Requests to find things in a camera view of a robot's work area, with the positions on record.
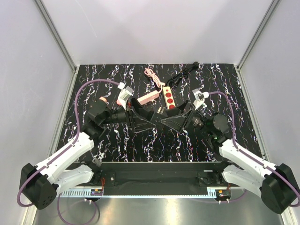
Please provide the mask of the black cube plug adapter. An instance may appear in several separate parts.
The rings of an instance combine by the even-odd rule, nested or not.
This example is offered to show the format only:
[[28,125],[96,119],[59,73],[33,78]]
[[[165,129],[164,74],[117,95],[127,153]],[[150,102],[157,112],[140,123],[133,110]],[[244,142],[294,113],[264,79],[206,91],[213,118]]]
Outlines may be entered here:
[[160,126],[162,125],[161,120],[166,117],[165,107],[159,107],[151,113],[150,122],[156,126]]

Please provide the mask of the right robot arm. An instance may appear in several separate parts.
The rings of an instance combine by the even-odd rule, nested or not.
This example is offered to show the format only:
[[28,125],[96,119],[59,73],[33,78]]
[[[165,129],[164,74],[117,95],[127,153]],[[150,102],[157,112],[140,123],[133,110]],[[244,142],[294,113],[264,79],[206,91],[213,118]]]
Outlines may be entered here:
[[223,186],[235,184],[261,198],[263,203],[277,214],[300,198],[300,188],[295,176],[286,164],[276,165],[248,151],[235,140],[235,125],[219,113],[203,116],[199,108],[204,99],[193,104],[183,103],[178,107],[155,112],[146,110],[133,98],[128,103],[129,117],[133,130],[141,132],[158,125],[165,126],[178,133],[190,127],[197,128],[201,139],[221,157],[228,159],[226,167],[213,173],[214,183]]

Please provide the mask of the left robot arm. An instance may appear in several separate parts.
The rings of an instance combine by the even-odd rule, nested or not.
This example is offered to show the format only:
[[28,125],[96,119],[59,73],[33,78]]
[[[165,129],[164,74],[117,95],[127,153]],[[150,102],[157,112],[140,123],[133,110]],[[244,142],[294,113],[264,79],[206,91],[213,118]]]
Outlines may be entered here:
[[67,170],[78,158],[92,150],[106,132],[107,124],[128,123],[136,133],[154,128],[151,121],[153,111],[145,110],[136,98],[122,102],[122,106],[110,109],[106,99],[101,97],[87,111],[87,119],[80,132],[53,155],[36,165],[26,164],[21,170],[17,203],[24,195],[37,209],[42,210],[53,202],[56,196],[79,184],[92,186],[101,181],[100,172],[89,165]]

